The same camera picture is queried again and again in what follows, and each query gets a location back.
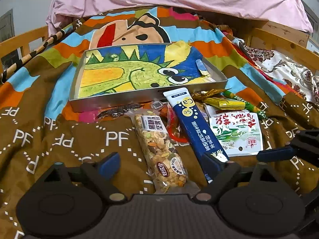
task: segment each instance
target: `metal tray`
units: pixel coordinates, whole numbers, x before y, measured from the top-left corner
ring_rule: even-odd
[[[128,44],[131,45],[146,45],[146,44]],[[132,103],[148,102],[153,100],[162,100],[165,98],[163,92],[174,90],[181,87],[186,87],[190,93],[199,91],[208,91],[210,89],[223,89],[227,83],[227,77],[214,65],[212,65],[207,59],[202,58],[203,64],[206,66],[207,71],[211,74],[212,78],[216,82],[207,83],[195,83],[195,84],[182,84],[157,88],[147,88],[131,91],[123,91],[116,93],[108,93],[102,95],[95,95],[90,97],[78,98],[79,86],[83,75],[84,67],[86,64],[86,54],[88,51],[97,50],[90,49],[84,51],[77,70],[74,75],[74,79],[71,86],[69,95],[69,101],[74,112],[85,112],[99,109],[105,109],[108,107],[121,106]]]

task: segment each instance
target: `colorful blanket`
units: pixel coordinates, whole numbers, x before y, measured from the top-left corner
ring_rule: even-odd
[[[107,24],[112,29],[99,31]],[[95,34],[105,35],[93,39]],[[1,238],[22,237],[15,206],[54,162],[79,166],[87,159],[99,161],[118,151],[121,168],[112,183],[128,197],[133,193],[154,193],[131,120],[120,117],[96,122],[97,111],[75,113],[68,102],[80,57],[84,50],[96,46],[96,40],[104,45],[183,40],[194,46],[228,77],[227,89],[266,112],[267,119],[260,121],[265,149],[285,145],[298,130],[319,126],[319,112],[314,104],[295,94],[286,83],[263,75],[215,25],[198,15],[158,6],[116,10],[81,19],[46,41],[41,48],[44,52],[32,52],[32,59],[23,66],[24,62],[19,62],[13,75],[14,70],[9,69],[11,73],[2,76]],[[200,187],[206,186],[191,146],[176,143],[175,147],[189,179]],[[234,160],[243,166],[256,163],[254,156]],[[299,195],[317,184],[318,168],[302,159],[294,157],[273,166]]]

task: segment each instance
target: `granola bar package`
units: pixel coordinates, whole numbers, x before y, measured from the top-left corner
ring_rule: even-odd
[[[170,140],[168,132],[155,110],[129,110],[146,159],[153,174],[155,189],[167,192],[172,187],[183,187],[187,174],[182,160]]]

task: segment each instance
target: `floral fabric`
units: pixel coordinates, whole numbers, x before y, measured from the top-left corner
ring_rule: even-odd
[[[313,74],[307,67],[275,50],[244,47],[251,59],[264,73],[278,81],[285,82],[300,97],[315,103],[312,83],[316,82],[311,80]]]
[[[311,90],[314,95],[315,104],[319,107],[319,76],[311,77]]]

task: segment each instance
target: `wooden bed rail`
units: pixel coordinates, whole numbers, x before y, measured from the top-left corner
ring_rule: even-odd
[[[38,38],[42,38],[42,41],[48,38],[48,28],[47,26],[36,28],[26,33],[14,36],[0,43],[0,58],[9,54],[10,52],[20,48],[21,55],[25,56],[29,54],[30,47],[29,43],[37,40]]]
[[[252,40],[254,37],[259,38],[264,41],[264,48],[277,50],[308,68],[319,70],[319,56],[314,52],[306,49],[305,47],[296,44],[295,42],[292,42],[288,39],[277,36],[260,28],[253,28],[250,36],[250,44],[247,44],[248,46],[255,47]]]

